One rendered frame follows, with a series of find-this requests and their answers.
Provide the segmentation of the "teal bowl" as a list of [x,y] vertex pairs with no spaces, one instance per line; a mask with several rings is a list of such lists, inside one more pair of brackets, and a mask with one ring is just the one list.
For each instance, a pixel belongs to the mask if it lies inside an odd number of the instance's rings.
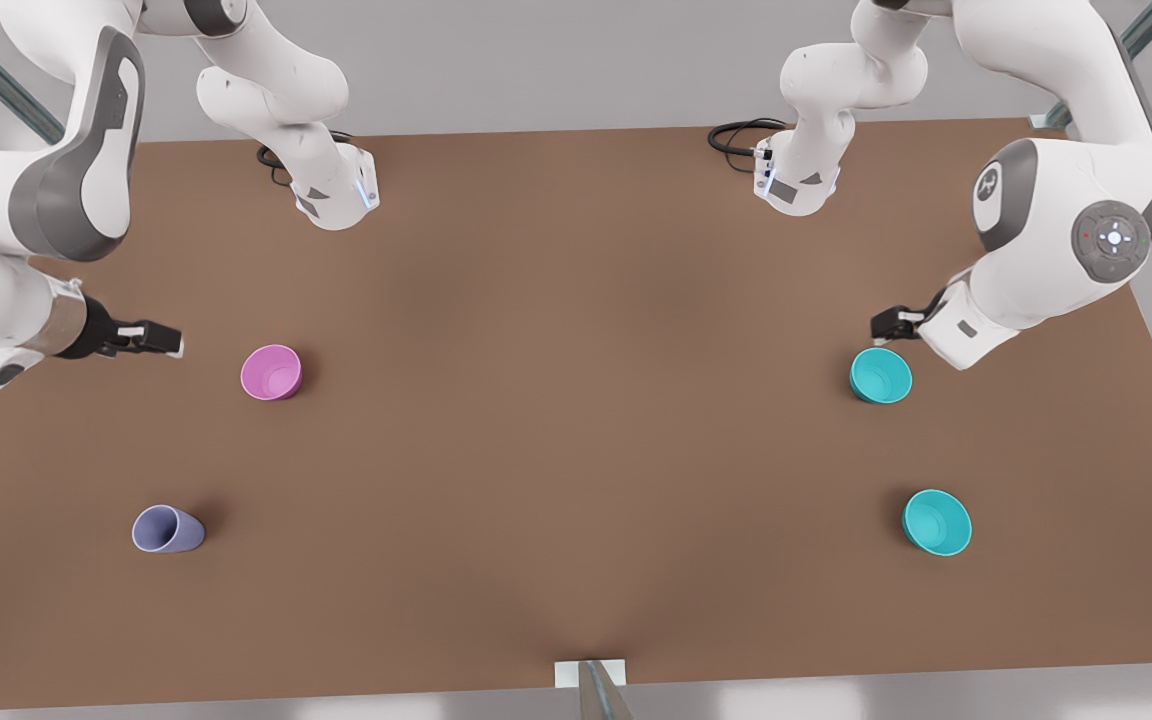
[[910,497],[901,514],[901,526],[914,546],[938,558],[952,558],[972,541],[972,515],[952,493],[922,488]]
[[914,389],[914,370],[886,347],[870,347],[856,354],[847,381],[854,395],[869,404],[896,404]]

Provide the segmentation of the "pink bowl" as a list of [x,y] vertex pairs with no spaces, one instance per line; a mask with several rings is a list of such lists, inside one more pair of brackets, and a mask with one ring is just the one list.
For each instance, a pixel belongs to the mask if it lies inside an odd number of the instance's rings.
[[238,370],[238,384],[247,395],[260,401],[279,401],[296,395],[303,379],[300,355],[285,344],[256,348]]

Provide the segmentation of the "lavender blue cup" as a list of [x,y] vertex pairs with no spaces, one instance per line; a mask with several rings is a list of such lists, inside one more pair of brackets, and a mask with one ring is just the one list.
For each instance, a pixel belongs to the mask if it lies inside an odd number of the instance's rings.
[[200,520],[169,505],[156,505],[134,520],[131,537],[137,550],[147,553],[179,553],[196,550],[205,541]]

